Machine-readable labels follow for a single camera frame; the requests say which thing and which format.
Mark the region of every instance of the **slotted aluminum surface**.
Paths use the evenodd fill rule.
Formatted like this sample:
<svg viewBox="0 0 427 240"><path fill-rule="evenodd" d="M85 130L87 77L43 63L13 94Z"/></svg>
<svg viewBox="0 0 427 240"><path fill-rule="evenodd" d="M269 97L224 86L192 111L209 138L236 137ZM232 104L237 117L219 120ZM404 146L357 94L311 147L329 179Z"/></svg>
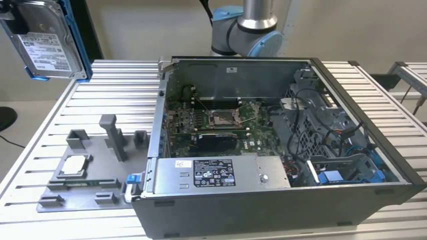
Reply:
<svg viewBox="0 0 427 240"><path fill-rule="evenodd" d="M388 97L357 68L347 62L325 62L325 66L427 179L427 154L423 150L427 138L415 126L417 123L404 112L391 108L393 104ZM64 153L69 129L81 128L91 135L103 134L97 127L100 114L112 113L117 114L117 126L125 133L136 129L149 131L157 94L156 71L156 62L97 60L91 83L69 84L0 185L0 190L5 191L0 199L0 233L1 236L13 236L7 239L147 239L132 209L37 213L36 202ZM427 192L419 193L401 205L384 207L357 226L207 237L223 240L426 238Z"/></svg>

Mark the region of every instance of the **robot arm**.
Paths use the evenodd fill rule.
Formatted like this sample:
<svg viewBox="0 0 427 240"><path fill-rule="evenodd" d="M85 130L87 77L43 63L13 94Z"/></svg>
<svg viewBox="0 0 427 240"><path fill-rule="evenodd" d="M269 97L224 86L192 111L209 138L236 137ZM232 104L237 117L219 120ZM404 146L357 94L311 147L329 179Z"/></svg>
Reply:
<svg viewBox="0 0 427 240"><path fill-rule="evenodd" d="M244 0L212 14L212 56L272 57L283 42L272 0Z"/></svg>

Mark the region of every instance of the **metal frame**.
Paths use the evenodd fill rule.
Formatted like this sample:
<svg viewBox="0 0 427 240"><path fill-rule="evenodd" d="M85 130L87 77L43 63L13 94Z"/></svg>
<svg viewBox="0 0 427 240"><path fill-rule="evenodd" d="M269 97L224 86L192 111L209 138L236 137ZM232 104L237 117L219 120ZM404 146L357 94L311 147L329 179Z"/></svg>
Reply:
<svg viewBox="0 0 427 240"><path fill-rule="evenodd" d="M388 74L396 74L420 95L427 97L427 62L397 61Z"/></svg>
<svg viewBox="0 0 427 240"><path fill-rule="evenodd" d="M403 158L427 181L427 137L359 68L323 62L344 90L384 133ZM72 82L0 184L0 232L16 239L148 239L132 209L37 213L35 202L64 150L65 128L93 128L101 111L119 114L124 129L152 122L141 101L156 98L157 62L101 60L88 84ZM401 205L381 208L360 225L205 237L216 240L417 240L427 238L427 191Z"/></svg>

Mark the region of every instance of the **warning label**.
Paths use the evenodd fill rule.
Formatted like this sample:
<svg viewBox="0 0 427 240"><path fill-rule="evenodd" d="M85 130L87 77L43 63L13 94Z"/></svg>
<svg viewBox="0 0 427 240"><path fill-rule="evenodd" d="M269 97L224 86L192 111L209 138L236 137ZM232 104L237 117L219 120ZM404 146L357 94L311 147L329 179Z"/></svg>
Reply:
<svg viewBox="0 0 427 240"><path fill-rule="evenodd" d="M71 71L56 34L28 32L28 34L17 36L37 70Z"/></svg>
<svg viewBox="0 0 427 240"><path fill-rule="evenodd" d="M195 160L193 185L197 188L236 186L232 160Z"/></svg>

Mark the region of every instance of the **blue tab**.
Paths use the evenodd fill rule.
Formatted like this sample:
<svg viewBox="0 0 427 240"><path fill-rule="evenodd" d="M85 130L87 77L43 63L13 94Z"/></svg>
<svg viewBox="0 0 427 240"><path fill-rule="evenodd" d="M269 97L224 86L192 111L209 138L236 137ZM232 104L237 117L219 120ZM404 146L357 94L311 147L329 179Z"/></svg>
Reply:
<svg viewBox="0 0 427 240"><path fill-rule="evenodd" d="M125 180L127 184L139 184L140 182L141 182L140 174L131 174L127 176L127 180Z"/></svg>

